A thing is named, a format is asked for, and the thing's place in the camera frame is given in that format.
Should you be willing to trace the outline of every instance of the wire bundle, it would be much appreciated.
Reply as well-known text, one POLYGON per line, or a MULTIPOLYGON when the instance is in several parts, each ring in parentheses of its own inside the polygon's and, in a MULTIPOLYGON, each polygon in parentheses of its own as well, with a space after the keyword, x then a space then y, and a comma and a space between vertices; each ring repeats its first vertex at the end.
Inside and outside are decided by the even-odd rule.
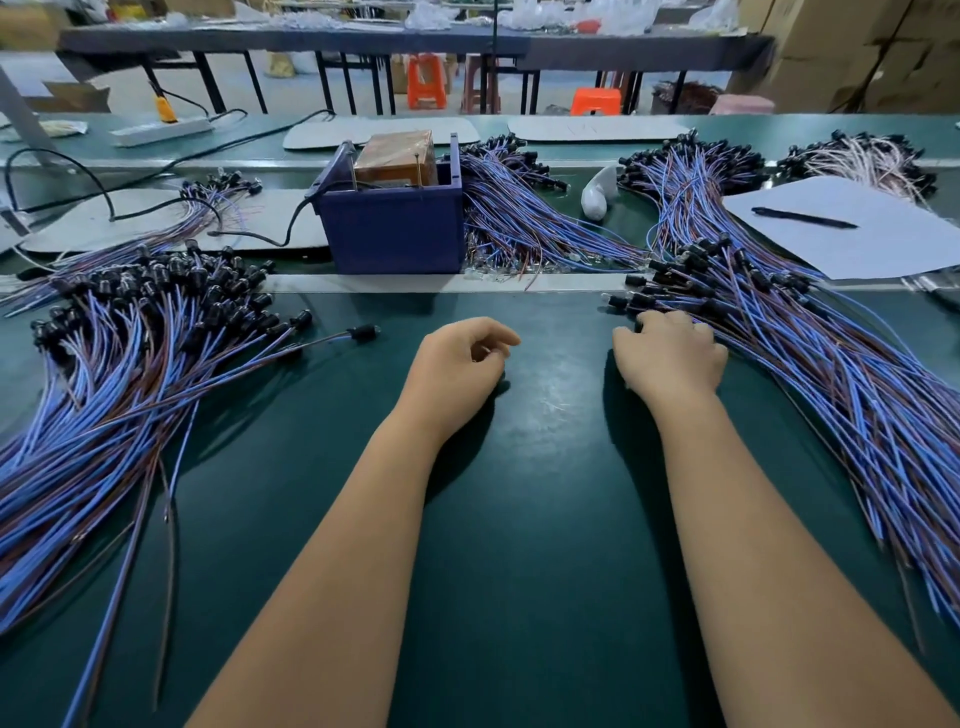
POLYGON ((90 535, 124 500, 136 499, 118 537, 131 534, 123 563, 65 726, 92 705, 151 494, 161 488, 171 553, 158 699, 173 609, 175 494, 201 398, 308 346, 368 341, 378 331, 363 326, 296 343, 313 316, 305 310, 284 323, 269 311, 271 295, 257 288, 272 263, 246 266, 230 248, 207 255, 196 241, 172 255, 141 244, 138 256, 133 265, 70 279, 60 291, 69 305, 32 323, 45 384, 29 426, 0 449, 0 634, 63 593, 77 576, 54 591, 58 577, 90 535), (161 454, 181 430, 168 473, 161 454))
POLYGON ((523 275, 635 270, 647 254, 590 222, 561 214, 535 187, 566 191, 536 152, 512 133, 461 148, 468 265, 482 273, 523 275))
POLYGON ((862 132, 849 136, 837 130, 830 141, 803 149, 790 147, 777 170, 788 181, 822 175, 844 177, 921 203, 937 190, 936 175, 924 173, 917 165, 923 154, 924 150, 914 149, 903 134, 875 136, 862 132))
POLYGON ((149 232, 101 250, 70 257, 62 255, 49 266, 40 266, 27 258, 29 262, 53 275, 29 281, 0 300, 0 305, 12 305, 13 309, 7 315, 13 316, 52 301, 66 285, 65 282, 74 276, 87 275, 105 266, 132 262, 141 246, 146 246, 151 254, 165 253, 185 239, 198 234, 214 219, 218 228, 222 229, 223 214, 229 209, 236 209, 235 201, 244 195, 256 195, 262 189, 263 185, 259 180, 245 180, 239 172, 228 174, 220 169, 216 175, 208 175, 206 182, 184 181, 177 198, 125 215, 115 213, 112 200, 105 190, 103 196, 108 202, 111 222, 141 217, 164 207, 181 204, 185 206, 186 214, 175 225, 164 230, 149 232))
POLYGON ((875 537, 899 567, 920 571, 933 608, 960 625, 960 394, 869 309, 819 288, 819 274, 729 215, 724 194, 763 182, 759 155, 691 133, 624 161, 622 186, 660 208, 657 257, 652 280, 628 276, 636 291, 610 305, 685 310, 772 375, 846 470, 875 537), (840 303, 873 316, 900 349, 840 303))

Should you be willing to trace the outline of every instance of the black cable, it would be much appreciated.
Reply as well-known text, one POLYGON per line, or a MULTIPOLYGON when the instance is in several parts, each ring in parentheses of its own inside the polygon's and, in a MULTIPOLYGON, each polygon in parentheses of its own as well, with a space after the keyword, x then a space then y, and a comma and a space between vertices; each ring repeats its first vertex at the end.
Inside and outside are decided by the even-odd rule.
POLYGON ((286 248, 290 245, 290 236, 294 231, 294 223, 297 222, 297 217, 303 211, 303 209, 309 205, 311 199, 309 197, 304 197, 300 202, 297 203, 297 208, 294 210, 293 217, 290 218, 290 225, 287 226, 287 235, 283 238, 282 243, 276 242, 272 237, 267 237, 266 235, 261 235, 259 232, 249 232, 249 231, 210 231, 207 233, 210 237, 224 237, 226 235, 240 235, 241 237, 253 237, 257 240, 262 240, 265 243, 270 243, 271 245, 277 246, 278 248, 286 248))
MULTIPOLYGON (((94 192, 87 195, 78 195, 77 197, 68 197, 63 200, 56 200, 52 203, 44 203, 43 205, 27 207, 20 211, 25 212, 27 214, 31 214, 34 212, 42 212, 43 210, 52 209, 54 207, 59 207, 62 205, 72 205, 73 203, 79 203, 79 202, 82 202, 83 200, 89 200, 91 197, 96 197, 97 194, 103 194, 107 196, 108 192, 116 192, 117 190, 121 190, 121 189, 130 189, 131 187, 136 187, 139 184, 143 184, 144 182, 150 182, 151 180, 155 180, 157 177, 165 175, 167 172, 172 170, 178 164, 183 164, 184 162, 190 161, 192 159, 199 159, 201 157, 206 157, 207 155, 216 154, 217 152, 224 152, 227 149, 232 149, 233 147, 238 147, 241 144, 246 144, 247 142, 250 142, 250 141, 256 141, 257 139, 263 139, 263 138, 266 138, 267 136, 272 136, 273 134, 289 132, 294 127, 300 124, 303 124, 304 122, 307 122, 310 119, 312 119, 314 116, 318 116, 322 113, 328 114, 331 118, 337 115, 336 112, 333 111, 332 109, 320 109, 318 111, 314 111, 313 113, 307 114, 299 121, 295 121, 293 124, 285 124, 282 127, 277 127, 276 129, 269 129, 266 132, 250 134, 249 136, 241 136, 237 139, 233 139, 232 141, 224 142, 223 144, 218 144, 215 147, 210 147, 209 149, 204 149, 204 150, 201 150, 200 152, 195 152, 194 154, 174 159, 173 161, 171 161, 168 164, 165 164, 162 168, 158 169, 155 172, 151 172, 150 174, 144 175, 143 177, 138 177, 135 180, 130 180, 129 182, 124 182, 123 184, 118 184, 115 187, 111 187, 109 190, 105 190, 103 188, 100 182, 96 180, 96 177, 93 177, 92 172, 90 172, 85 167, 82 167, 78 162, 75 162, 78 165, 78 167, 82 167, 85 170, 85 172, 87 172, 87 174, 93 177, 93 179, 97 182, 97 186, 100 187, 101 189, 100 193, 94 192)), ((4 167, 4 178, 7 185, 7 192, 11 197, 11 203, 14 205, 15 205, 15 202, 12 195, 12 183, 11 183, 11 161, 14 158, 16 158, 16 156, 19 155, 21 152, 29 152, 29 151, 45 152, 46 150, 42 150, 42 149, 34 150, 31 148, 18 150, 17 152, 14 152, 13 155, 7 159, 7 164, 4 167)))
POLYGON ((63 152, 55 152, 52 149, 40 149, 39 147, 23 147, 21 149, 18 149, 9 157, 7 157, 7 161, 4 164, 4 183, 7 185, 7 197, 10 198, 10 206, 14 212, 17 212, 20 208, 16 203, 16 195, 13 194, 13 182, 11 180, 11 170, 13 167, 13 160, 22 154, 26 154, 27 152, 33 152, 35 154, 38 152, 42 152, 43 154, 53 155, 54 157, 60 157, 62 159, 66 159, 68 162, 73 164, 77 169, 83 171, 88 177, 90 177, 93 180, 93 183, 97 185, 97 189, 99 189, 100 192, 94 192, 92 194, 85 195, 84 197, 82 197, 82 199, 89 200, 91 197, 96 197, 98 194, 103 195, 104 199, 107 200, 107 207, 109 207, 109 210, 110 210, 110 222, 112 222, 116 218, 116 209, 113 207, 113 200, 110 199, 110 196, 107 193, 107 189, 104 187, 103 183, 100 182, 97 176, 93 174, 93 172, 87 169, 82 163, 76 161, 72 157, 64 154, 63 152))
POLYGON ((199 109, 200 111, 202 111, 202 112, 204 113, 204 116, 205 116, 206 118, 208 118, 208 119, 210 118, 210 112, 209 112, 209 110, 207 110, 207 108, 206 108, 203 104, 201 104, 201 103, 199 103, 199 102, 197 102, 197 101, 194 101, 193 99, 188 99, 186 96, 180 96, 178 93, 174 93, 173 91, 168 91, 166 88, 162 88, 162 87, 160 87, 160 86, 158 86, 157 88, 159 88, 160 92, 161 92, 164 96, 173 96, 175 99, 180 99, 181 101, 186 102, 187 104, 189 104, 189 105, 192 106, 192 107, 197 107, 197 109, 199 109))
MULTIPOLYGON (((344 185, 353 187, 354 182, 351 180, 343 180, 342 182, 335 182, 330 187, 328 187, 324 192, 330 191, 334 187, 340 187, 344 185)), ((360 180, 356 181, 356 186, 366 187, 367 189, 383 189, 383 186, 380 184, 372 184, 370 182, 361 182, 360 180)), ((307 205, 309 205, 311 202, 313 202, 313 198, 307 197, 297 204, 297 208, 294 210, 294 215, 293 217, 290 218, 290 225, 287 226, 287 235, 285 238, 283 238, 282 243, 276 242, 272 237, 261 235, 259 232, 218 230, 218 231, 210 231, 207 233, 207 235, 209 235, 210 237, 226 237, 227 235, 240 235, 240 237, 252 237, 252 238, 256 238, 257 240, 262 240, 265 243, 276 245, 278 248, 286 248, 288 245, 290 245, 290 236, 293 234, 294 223, 297 222, 297 216, 300 215, 300 213, 303 212, 303 209, 307 205)))
POLYGON ((243 119, 246 119, 248 116, 250 116, 250 115, 247 113, 247 110, 246 110, 246 109, 227 109, 226 111, 223 111, 222 113, 217 113, 217 114, 214 114, 213 116, 210 116, 210 117, 209 117, 209 121, 210 121, 210 123, 213 123, 214 121, 218 121, 219 119, 222 119, 222 118, 224 118, 225 116, 230 116, 232 113, 242 113, 242 114, 243 114, 243 119))
POLYGON ((169 207, 170 205, 176 205, 178 203, 184 203, 185 205, 189 205, 190 203, 197 203, 197 205, 202 205, 206 207, 207 209, 212 211, 214 215, 216 215, 217 228, 219 230, 223 229, 224 219, 220 216, 220 210, 218 210, 214 205, 207 202, 206 200, 201 200, 200 198, 197 198, 197 197, 178 197, 173 200, 167 200, 166 202, 162 202, 159 205, 154 205, 153 207, 147 207, 147 209, 141 209, 141 210, 138 210, 137 212, 128 212, 125 215, 117 215, 112 220, 110 220, 110 222, 116 222, 117 220, 130 220, 134 217, 142 217, 143 215, 149 215, 151 212, 156 212, 159 209, 164 209, 165 207, 169 207))

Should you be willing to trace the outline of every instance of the yellow handle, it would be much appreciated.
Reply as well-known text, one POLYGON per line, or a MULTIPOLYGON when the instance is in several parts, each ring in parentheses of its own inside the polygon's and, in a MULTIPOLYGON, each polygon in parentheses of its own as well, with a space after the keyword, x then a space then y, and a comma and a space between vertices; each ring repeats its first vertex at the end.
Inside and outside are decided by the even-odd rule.
POLYGON ((156 112, 160 115, 160 121, 165 124, 174 124, 177 121, 177 115, 170 106, 170 102, 162 96, 156 97, 156 112))

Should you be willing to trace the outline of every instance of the orange plastic stool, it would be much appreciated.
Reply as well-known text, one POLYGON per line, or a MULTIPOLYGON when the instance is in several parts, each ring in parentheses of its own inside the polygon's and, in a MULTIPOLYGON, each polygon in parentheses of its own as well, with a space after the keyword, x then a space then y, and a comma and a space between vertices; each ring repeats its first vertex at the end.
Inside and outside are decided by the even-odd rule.
POLYGON ((583 116, 591 111, 600 111, 608 116, 620 113, 623 99, 619 88, 578 88, 573 94, 570 116, 583 116))
POLYGON ((437 109, 446 109, 446 74, 440 58, 432 53, 410 57, 407 66, 407 106, 423 109, 423 102, 433 102, 437 109))

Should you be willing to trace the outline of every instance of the power cord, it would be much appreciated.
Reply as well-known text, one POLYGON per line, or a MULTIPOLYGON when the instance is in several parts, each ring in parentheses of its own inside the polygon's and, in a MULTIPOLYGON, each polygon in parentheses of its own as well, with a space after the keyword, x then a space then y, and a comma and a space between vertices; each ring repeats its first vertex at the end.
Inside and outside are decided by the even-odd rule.
MULTIPOLYGON (((230 111, 225 111, 224 114, 231 113, 232 111, 233 109, 231 109, 230 111)), ((89 200, 90 198, 96 197, 98 194, 102 194, 108 200, 108 205, 110 205, 110 215, 112 216, 115 214, 115 211, 113 210, 113 202, 110 201, 108 196, 109 192, 116 192, 121 189, 130 189, 131 187, 136 187, 140 184, 143 184, 144 182, 150 182, 152 180, 155 180, 157 177, 162 177, 163 175, 167 174, 172 169, 174 169, 174 167, 178 166, 179 164, 183 164, 186 161, 191 161, 192 159, 199 159, 202 157, 206 157, 207 155, 217 154, 218 152, 224 152, 227 149, 233 149, 234 147, 239 147, 242 144, 246 144, 251 141, 256 141, 258 139, 264 139, 268 136, 273 136, 274 134, 289 132, 294 127, 300 124, 303 124, 309 121, 310 119, 314 118, 315 116, 319 116, 322 113, 327 114, 329 118, 333 118, 334 116, 337 115, 336 112, 332 109, 320 109, 320 110, 314 111, 313 113, 307 114, 302 119, 295 121, 293 124, 284 124, 281 127, 276 127, 275 129, 269 129, 266 132, 258 132, 254 134, 249 134, 247 136, 241 136, 237 139, 232 139, 232 141, 227 141, 227 142, 224 142, 223 144, 218 144, 215 147, 210 147, 208 149, 201 150, 200 152, 194 152, 193 154, 174 159, 168 164, 163 165, 163 167, 156 170, 155 172, 151 172, 150 174, 130 180, 129 182, 118 184, 115 187, 111 187, 110 189, 104 189, 104 186, 100 183, 99 180, 97 180, 97 178, 93 175, 93 173, 90 172, 90 170, 88 170, 86 167, 81 165, 79 162, 73 160, 72 158, 67 157, 66 155, 60 154, 59 152, 49 152, 48 154, 53 154, 59 157, 66 158, 70 161, 73 161, 73 163, 77 165, 78 169, 82 169, 84 172, 86 172, 87 175, 89 175, 94 181, 96 181, 99 191, 92 192, 85 195, 78 195, 76 197, 68 197, 63 200, 55 200, 54 202, 43 203, 42 205, 35 205, 33 207, 26 207, 22 210, 17 206, 16 199, 13 196, 13 185, 11 182, 12 162, 22 153, 46 152, 47 150, 34 149, 31 147, 27 147, 24 149, 19 149, 16 152, 14 152, 12 155, 7 157, 7 161, 4 164, 4 183, 7 187, 7 194, 10 196, 11 207, 13 211, 21 211, 27 214, 32 214, 35 212, 42 212, 44 210, 53 209, 54 207, 60 207, 63 205, 72 205, 74 203, 83 202, 84 200, 89 200)))
MULTIPOLYGON (((348 182, 344 180, 342 182, 334 183, 333 185, 328 187, 327 190, 325 191, 332 190, 334 187, 339 187, 339 186, 353 187, 353 184, 354 182, 348 182)), ((365 187, 367 189, 383 189, 383 187, 379 184, 371 184, 370 182, 360 182, 359 180, 356 181, 356 186, 365 187)), ((288 245, 290 245, 290 236, 293 234, 294 223, 297 222, 297 217, 300 215, 301 212, 303 212, 303 209, 307 205, 309 205, 311 202, 313 202, 313 198, 306 197, 297 204, 297 207, 294 209, 293 217, 290 218, 290 225, 287 226, 287 234, 283 238, 282 243, 276 242, 272 237, 261 235, 259 232, 250 232, 250 231, 225 231, 220 229, 216 231, 210 231, 207 233, 207 235, 209 235, 210 237, 227 237, 229 235, 239 235, 240 237, 252 237, 252 238, 255 238, 256 240, 262 240, 265 243, 270 243, 271 245, 277 246, 278 248, 286 248, 288 245)))

